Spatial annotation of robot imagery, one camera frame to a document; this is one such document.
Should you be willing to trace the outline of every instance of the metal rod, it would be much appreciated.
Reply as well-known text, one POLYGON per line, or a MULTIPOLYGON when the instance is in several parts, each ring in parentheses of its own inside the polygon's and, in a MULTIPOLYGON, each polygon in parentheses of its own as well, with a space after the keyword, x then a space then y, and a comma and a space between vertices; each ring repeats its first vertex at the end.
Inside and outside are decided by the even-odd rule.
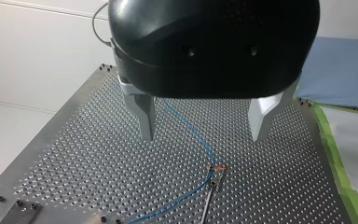
POLYGON ((214 181, 212 181, 211 187, 208 191, 208 196, 206 198, 206 203, 205 203, 204 211, 202 213, 202 218, 201 218, 200 224, 205 224, 205 222, 206 222, 206 217, 208 216, 208 211, 209 211, 209 205, 211 204, 212 196, 213 196, 215 189, 216 189, 216 183, 214 181))

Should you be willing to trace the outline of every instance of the perforated metal plate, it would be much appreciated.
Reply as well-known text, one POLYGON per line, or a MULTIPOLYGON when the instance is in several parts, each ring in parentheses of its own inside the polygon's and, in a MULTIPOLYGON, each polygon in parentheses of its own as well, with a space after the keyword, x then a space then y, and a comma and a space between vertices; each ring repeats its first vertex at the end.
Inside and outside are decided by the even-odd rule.
MULTIPOLYGON (((207 152, 160 99, 155 139, 140 139, 111 69, 97 71, 0 176, 0 195, 8 201, 44 205, 35 224, 99 223, 100 216, 129 223, 169 205, 207 175, 207 152)), ((350 223, 300 106, 285 108, 268 139, 254 143, 248 100, 168 102, 229 167, 208 223, 350 223)), ((205 199, 203 190, 148 222, 199 223, 205 199)))

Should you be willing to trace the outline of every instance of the blue cloth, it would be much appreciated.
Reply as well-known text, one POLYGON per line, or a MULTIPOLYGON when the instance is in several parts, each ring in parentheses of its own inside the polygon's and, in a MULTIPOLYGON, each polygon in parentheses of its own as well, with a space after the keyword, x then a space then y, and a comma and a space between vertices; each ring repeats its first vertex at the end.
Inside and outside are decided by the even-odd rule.
POLYGON ((316 38, 298 87, 297 97, 358 107, 358 40, 316 38))

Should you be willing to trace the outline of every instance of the metal screw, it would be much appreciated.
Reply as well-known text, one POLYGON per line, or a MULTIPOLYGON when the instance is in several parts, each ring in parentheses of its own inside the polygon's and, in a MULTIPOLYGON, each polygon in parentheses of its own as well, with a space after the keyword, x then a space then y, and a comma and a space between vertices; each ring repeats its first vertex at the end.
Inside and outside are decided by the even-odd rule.
POLYGON ((22 205, 22 201, 17 200, 17 201, 16 201, 16 205, 17 205, 18 207, 21 207, 21 205, 22 205))

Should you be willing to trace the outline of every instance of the blue wire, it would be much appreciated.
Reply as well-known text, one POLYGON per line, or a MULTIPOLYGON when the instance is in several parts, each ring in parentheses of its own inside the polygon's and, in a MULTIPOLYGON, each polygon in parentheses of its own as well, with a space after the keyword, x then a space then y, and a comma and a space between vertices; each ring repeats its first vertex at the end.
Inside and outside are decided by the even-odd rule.
POLYGON ((204 148, 207 150, 209 157, 211 158, 211 163, 212 163, 212 167, 216 166, 216 161, 214 158, 214 154, 213 151, 211 149, 211 147, 209 146, 209 144, 202 138, 202 136, 199 134, 199 131, 197 131, 197 129, 190 123, 188 122, 181 114, 179 114, 179 112, 170 104, 168 104, 168 102, 164 99, 162 99, 162 102, 165 104, 165 106, 171 110, 171 112, 177 117, 179 118, 179 120, 181 120, 186 126, 187 128, 189 128, 191 130, 191 132, 196 135, 197 139, 202 143, 202 145, 204 146, 204 148))
MULTIPOLYGON (((166 100, 162 100, 162 102, 165 104, 165 106, 177 117, 179 118, 179 120, 181 120, 186 126, 187 128, 189 128, 191 130, 191 132, 196 135, 197 139, 202 143, 202 145, 204 146, 204 148, 207 150, 210 158, 211 158, 211 163, 212 166, 215 167, 215 158, 214 158, 214 154, 213 151, 211 149, 211 147, 208 145, 208 143, 205 142, 205 140, 202 138, 202 136, 199 134, 199 132, 197 131, 197 129, 190 123, 188 122, 181 114, 179 114, 179 112, 170 104, 168 104, 168 102, 166 100)), ((185 197, 177 200, 176 202, 173 202, 172 204, 170 204, 169 206, 157 211, 156 213, 144 216, 144 217, 140 217, 137 218, 133 221, 131 221, 131 223, 137 223, 140 221, 144 221, 153 217, 157 217, 159 215, 161 215, 162 213, 165 213, 171 209, 173 209, 175 206, 177 206, 178 204, 180 204, 181 202, 189 199, 190 197, 192 197, 193 195, 195 195, 200 189, 202 189, 209 181, 211 181, 213 176, 213 170, 209 171, 208 176, 206 177, 205 181, 203 181, 198 187, 196 187, 195 189, 193 189, 192 191, 190 191, 185 197)))

